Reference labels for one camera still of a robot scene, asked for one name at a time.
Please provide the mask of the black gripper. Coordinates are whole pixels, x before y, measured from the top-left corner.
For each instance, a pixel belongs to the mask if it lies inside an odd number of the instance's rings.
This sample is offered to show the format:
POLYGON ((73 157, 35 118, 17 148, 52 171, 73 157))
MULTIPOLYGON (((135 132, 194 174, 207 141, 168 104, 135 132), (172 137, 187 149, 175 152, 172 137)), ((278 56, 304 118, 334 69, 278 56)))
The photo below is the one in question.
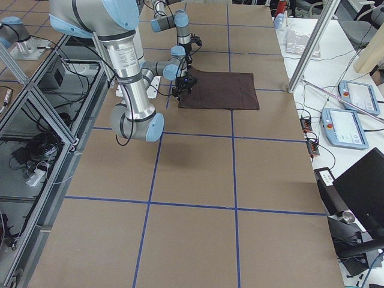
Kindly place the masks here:
POLYGON ((191 56, 191 51, 192 51, 191 43, 184 44, 183 47, 185 49, 186 63, 187 63, 187 65, 191 65, 191 63, 193 61, 192 56, 191 56))
POLYGON ((172 95, 179 101, 183 91, 191 93, 192 87, 197 83, 197 78, 186 74, 182 77, 177 77, 175 86, 172 88, 172 95))

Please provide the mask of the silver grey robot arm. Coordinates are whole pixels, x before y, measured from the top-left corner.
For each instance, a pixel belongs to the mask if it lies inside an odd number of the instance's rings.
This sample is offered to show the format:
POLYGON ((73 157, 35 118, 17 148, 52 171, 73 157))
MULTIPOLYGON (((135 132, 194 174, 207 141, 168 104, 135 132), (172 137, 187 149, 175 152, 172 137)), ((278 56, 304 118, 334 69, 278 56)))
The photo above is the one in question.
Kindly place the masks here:
POLYGON ((190 66, 193 61, 192 44, 196 43, 199 47, 202 44, 200 38, 190 32, 188 14, 184 10, 171 11, 170 5, 176 2, 178 1, 151 1, 154 11, 151 28, 154 32, 175 28, 177 45, 185 49, 186 62, 190 66))
POLYGON ((164 116, 149 101, 147 90, 156 76, 175 82, 172 94, 190 91, 197 79, 190 75, 191 45, 200 46, 199 37, 190 33, 188 14, 176 10, 167 15, 169 1, 153 1, 154 32, 175 28, 177 45, 167 61, 139 62, 134 37, 139 25, 136 1, 50 1, 51 26, 64 34, 97 39, 107 50, 110 68, 118 80, 124 101, 111 114, 111 126, 117 136, 128 140, 157 141, 164 130, 164 116))

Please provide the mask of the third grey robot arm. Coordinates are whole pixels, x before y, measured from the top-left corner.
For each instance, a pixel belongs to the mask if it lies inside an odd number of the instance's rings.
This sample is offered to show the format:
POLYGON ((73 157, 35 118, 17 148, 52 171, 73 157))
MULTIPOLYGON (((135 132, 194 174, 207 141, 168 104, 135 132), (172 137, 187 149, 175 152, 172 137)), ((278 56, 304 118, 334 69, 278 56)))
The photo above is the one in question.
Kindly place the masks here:
POLYGON ((51 48, 49 40, 33 37, 22 20, 16 16, 1 19, 1 44, 6 49, 15 46, 10 54, 17 60, 36 61, 45 50, 51 48))

